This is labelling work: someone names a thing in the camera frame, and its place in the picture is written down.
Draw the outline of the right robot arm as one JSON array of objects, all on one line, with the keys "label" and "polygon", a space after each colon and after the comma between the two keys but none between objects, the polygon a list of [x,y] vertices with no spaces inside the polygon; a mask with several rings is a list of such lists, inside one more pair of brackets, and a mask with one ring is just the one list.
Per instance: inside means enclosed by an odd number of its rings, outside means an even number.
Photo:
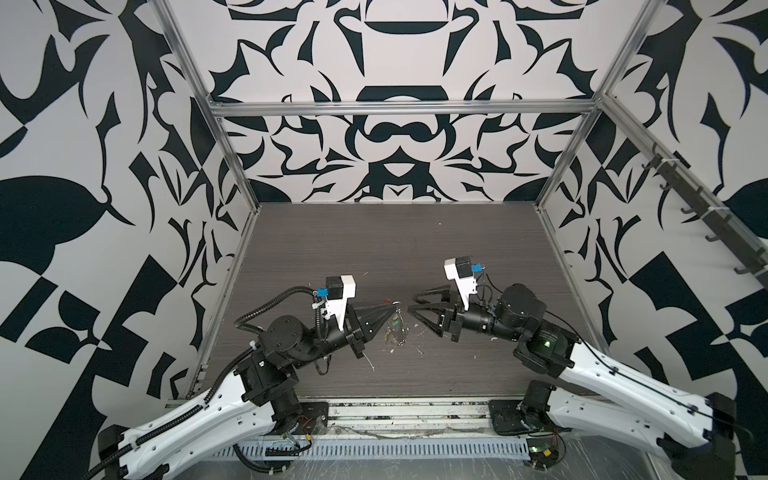
[{"label": "right robot arm", "polygon": [[733,400],[685,392],[597,352],[545,320],[545,304],[524,285],[508,287],[494,305],[473,303],[449,287],[426,290],[408,312],[452,341],[465,330],[509,340],[514,356],[543,375],[522,400],[491,401],[496,434],[580,430],[666,458],[684,479],[734,478]]}]

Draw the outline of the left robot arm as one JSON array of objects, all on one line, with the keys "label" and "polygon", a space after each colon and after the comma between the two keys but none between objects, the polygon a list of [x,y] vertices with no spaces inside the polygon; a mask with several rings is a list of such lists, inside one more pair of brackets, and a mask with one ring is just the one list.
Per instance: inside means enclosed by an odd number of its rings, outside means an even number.
[{"label": "left robot arm", "polygon": [[310,328],[292,315],[275,319],[195,398],[144,425],[113,425],[98,435],[99,461],[85,478],[172,479],[239,442],[293,431],[303,416],[298,369],[345,347],[363,357],[395,303],[346,307],[341,322]]}]

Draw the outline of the green circuit board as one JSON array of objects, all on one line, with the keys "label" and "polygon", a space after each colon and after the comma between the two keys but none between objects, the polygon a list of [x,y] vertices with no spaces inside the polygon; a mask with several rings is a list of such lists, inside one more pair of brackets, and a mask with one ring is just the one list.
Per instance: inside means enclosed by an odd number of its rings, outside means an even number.
[{"label": "green circuit board", "polygon": [[534,470],[547,471],[561,463],[567,454],[566,442],[557,434],[526,439],[528,460]]}]

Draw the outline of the aluminium front rail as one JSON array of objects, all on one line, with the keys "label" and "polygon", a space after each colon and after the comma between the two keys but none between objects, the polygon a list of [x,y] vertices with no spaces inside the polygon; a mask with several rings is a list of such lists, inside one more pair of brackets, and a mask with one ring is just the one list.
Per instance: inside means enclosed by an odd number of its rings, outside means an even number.
[{"label": "aluminium front rail", "polygon": [[327,401],[325,429],[335,438],[483,438],[495,435],[489,397],[313,398]]}]

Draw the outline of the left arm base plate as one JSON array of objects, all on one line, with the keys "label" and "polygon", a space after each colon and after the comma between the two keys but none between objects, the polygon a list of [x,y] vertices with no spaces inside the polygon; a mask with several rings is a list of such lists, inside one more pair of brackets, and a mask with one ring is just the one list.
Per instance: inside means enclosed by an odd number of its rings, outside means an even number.
[{"label": "left arm base plate", "polygon": [[318,434],[327,427],[330,404],[327,401],[301,400],[301,412],[291,424],[293,435]]}]

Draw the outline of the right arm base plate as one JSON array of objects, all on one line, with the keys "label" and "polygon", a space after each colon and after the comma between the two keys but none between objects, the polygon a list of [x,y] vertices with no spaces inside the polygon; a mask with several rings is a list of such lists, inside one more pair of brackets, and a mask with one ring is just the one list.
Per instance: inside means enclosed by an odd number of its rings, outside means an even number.
[{"label": "right arm base plate", "polygon": [[519,408],[521,400],[499,400],[488,402],[491,427],[500,436],[525,435],[541,430],[541,427],[528,421]]}]

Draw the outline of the black wall hook rack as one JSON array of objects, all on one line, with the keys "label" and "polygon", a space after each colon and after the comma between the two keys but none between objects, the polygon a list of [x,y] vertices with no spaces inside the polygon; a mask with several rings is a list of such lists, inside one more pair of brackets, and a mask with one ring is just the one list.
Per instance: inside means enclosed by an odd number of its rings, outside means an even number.
[{"label": "black wall hook rack", "polygon": [[658,174],[662,179],[661,190],[674,192],[684,202],[683,215],[707,226],[708,242],[722,243],[740,262],[734,268],[735,274],[752,276],[766,290],[766,244],[682,160],[663,151],[657,142],[652,144],[651,152],[652,157],[643,169]]}]

